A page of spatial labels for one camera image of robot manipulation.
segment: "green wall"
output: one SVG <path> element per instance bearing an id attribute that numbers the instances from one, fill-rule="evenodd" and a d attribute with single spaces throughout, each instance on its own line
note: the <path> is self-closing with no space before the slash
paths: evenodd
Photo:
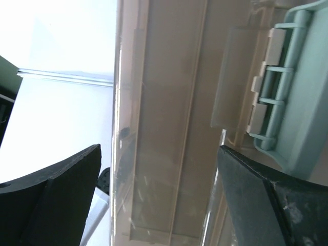
<path id="1" fill-rule="evenodd" d="M 0 87 L 17 95 L 22 78 L 17 76 L 18 68 L 0 56 Z"/>

